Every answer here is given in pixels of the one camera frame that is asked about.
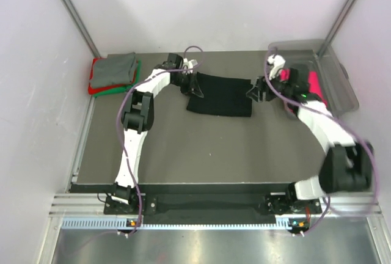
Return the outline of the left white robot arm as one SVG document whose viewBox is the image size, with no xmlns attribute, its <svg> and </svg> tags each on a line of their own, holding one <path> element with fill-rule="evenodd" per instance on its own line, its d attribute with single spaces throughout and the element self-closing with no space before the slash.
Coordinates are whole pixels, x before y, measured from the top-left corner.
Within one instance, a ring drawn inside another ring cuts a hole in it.
<svg viewBox="0 0 391 264">
<path fill-rule="evenodd" d="M 197 80 L 198 66 L 195 59 L 170 53 L 167 60 L 157 65 L 145 80 L 130 89 L 120 106 L 116 126 L 122 157 L 111 200 L 125 213 L 140 211 L 139 161 L 145 138 L 154 123 L 155 97 L 164 88 L 173 85 L 185 95 L 202 98 Z"/>
</svg>

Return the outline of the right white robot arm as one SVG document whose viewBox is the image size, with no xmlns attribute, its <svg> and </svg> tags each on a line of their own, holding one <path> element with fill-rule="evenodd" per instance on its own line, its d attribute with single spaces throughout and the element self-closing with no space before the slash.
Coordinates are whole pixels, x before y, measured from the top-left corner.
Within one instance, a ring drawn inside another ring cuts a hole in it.
<svg viewBox="0 0 391 264">
<path fill-rule="evenodd" d="M 320 172 L 288 186 L 286 207 L 300 212 L 308 200 L 338 192 L 365 192 L 371 188 L 373 151 L 352 137 L 327 109 L 316 72 L 307 68 L 279 69 L 271 80 L 259 77 L 247 97 L 256 102 L 271 101 L 281 94 L 288 112 L 297 117 L 315 136 L 325 157 Z"/>
</svg>

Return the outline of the black t shirt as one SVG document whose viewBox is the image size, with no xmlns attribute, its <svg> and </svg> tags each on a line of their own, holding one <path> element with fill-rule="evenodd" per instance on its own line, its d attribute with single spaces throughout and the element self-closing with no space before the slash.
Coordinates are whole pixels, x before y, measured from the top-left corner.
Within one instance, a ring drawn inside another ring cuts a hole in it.
<svg viewBox="0 0 391 264">
<path fill-rule="evenodd" d="M 192 94 L 186 109 L 198 114 L 224 117 L 251 117 L 252 100 L 246 93 L 251 80 L 197 74 L 203 97 Z"/>
</svg>

